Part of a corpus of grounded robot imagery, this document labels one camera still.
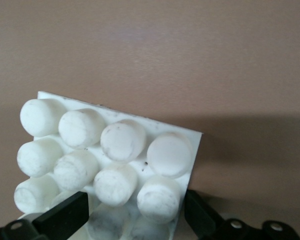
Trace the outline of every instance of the white plastic block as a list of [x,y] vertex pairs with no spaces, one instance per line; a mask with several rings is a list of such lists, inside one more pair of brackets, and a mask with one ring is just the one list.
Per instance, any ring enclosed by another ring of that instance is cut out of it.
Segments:
[[47,92],[20,120],[34,136],[17,154],[22,212],[84,191],[90,218],[70,239],[172,240],[202,133]]

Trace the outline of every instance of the brown background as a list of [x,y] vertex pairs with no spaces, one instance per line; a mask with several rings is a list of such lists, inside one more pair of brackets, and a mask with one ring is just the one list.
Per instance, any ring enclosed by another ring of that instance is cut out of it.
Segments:
[[0,0],[0,226],[38,91],[206,133],[190,188],[300,234],[300,0]]

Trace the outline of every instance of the brown surface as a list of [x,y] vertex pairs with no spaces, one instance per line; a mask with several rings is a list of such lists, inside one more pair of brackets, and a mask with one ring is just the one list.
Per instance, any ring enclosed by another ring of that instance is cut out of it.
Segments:
[[37,91],[205,132],[190,187],[300,234],[300,1],[0,1],[0,225]]

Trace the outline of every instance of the tan tabletop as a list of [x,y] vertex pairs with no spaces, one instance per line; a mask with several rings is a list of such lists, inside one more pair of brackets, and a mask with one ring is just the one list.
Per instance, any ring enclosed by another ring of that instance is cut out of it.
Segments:
[[0,0],[0,226],[38,91],[206,133],[189,187],[300,234],[300,0]]

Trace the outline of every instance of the metal screw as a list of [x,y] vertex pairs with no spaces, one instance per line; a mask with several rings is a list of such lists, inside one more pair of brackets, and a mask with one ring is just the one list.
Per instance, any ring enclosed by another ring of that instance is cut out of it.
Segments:
[[232,221],[231,222],[231,226],[234,227],[235,229],[241,229],[242,228],[242,224],[239,221]]
[[276,223],[276,222],[271,223],[270,227],[273,230],[276,230],[276,231],[282,231],[283,230],[282,226],[279,223]]
[[16,229],[20,228],[21,226],[22,226],[22,222],[16,222],[10,227],[10,229],[16,230]]

